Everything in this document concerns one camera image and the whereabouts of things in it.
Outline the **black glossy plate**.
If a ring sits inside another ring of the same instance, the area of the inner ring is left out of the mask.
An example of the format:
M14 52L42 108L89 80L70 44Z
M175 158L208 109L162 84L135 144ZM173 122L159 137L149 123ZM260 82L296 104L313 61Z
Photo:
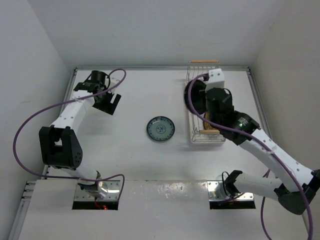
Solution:
M189 82L185 89L184 89L184 102L186 105L186 108L193 113L190 102L192 103L194 109L199 115L203 115L206 111L206 84L201 80L196 80L191 88L190 91L190 98L191 101L189 101L188 98L188 91L190 88L191 82Z

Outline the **blue white porcelain plate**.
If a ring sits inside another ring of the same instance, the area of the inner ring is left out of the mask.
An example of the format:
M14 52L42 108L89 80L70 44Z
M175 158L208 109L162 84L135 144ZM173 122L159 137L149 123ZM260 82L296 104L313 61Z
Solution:
M166 116L155 116L146 125L148 137L155 142L166 142L175 134L174 122Z

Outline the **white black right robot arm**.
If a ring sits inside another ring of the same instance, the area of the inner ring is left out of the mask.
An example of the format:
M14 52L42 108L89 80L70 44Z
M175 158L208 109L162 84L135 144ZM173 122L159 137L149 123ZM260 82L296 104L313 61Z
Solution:
M221 195L235 197L250 192L279 202L295 215L302 215L320 188L319 170L300 164L272 141L252 117L236 111L229 90L214 87L206 91L205 108L211 126L255 156L276 176L275 179L260 178L233 170L222 183Z

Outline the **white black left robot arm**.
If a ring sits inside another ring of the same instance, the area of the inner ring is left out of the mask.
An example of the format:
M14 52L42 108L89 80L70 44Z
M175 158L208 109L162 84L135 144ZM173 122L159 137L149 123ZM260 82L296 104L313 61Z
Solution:
M93 70L75 86L71 94L72 102L66 104L59 117L50 126L39 130L43 163L77 178L80 189L98 200L107 196L108 186L97 170L85 165L76 133L91 108L114 114L121 95L109 90L113 86L108 74Z

